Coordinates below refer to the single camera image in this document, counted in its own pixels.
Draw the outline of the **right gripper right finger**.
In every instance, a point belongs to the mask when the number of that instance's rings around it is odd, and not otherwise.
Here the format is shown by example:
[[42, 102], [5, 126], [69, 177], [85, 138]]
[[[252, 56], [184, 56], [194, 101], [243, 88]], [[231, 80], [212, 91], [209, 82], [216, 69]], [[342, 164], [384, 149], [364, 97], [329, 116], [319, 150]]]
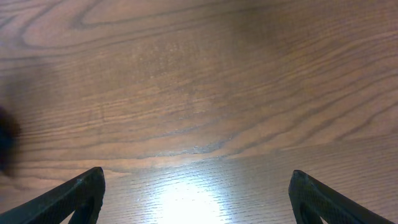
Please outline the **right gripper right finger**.
[[289, 198], [298, 224], [394, 224], [301, 170], [294, 170]]

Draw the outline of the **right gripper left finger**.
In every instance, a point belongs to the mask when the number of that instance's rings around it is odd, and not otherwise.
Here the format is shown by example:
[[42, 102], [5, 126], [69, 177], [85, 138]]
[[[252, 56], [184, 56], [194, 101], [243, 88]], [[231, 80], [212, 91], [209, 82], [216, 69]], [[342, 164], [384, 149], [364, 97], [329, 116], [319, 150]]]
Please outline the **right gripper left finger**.
[[1, 214], [1, 223], [96, 223], [106, 189], [104, 172], [94, 167], [62, 185]]

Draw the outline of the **black t-shirt with white logo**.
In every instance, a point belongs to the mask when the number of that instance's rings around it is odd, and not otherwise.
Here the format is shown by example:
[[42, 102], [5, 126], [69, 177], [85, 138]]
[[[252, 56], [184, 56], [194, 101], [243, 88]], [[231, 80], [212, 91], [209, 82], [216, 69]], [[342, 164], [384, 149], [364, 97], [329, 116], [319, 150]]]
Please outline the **black t-shirt with white logo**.
[[11, 161], [21, 128], [19, 123], [7, 110], [1, 107], [1, 172], [12, 175]]

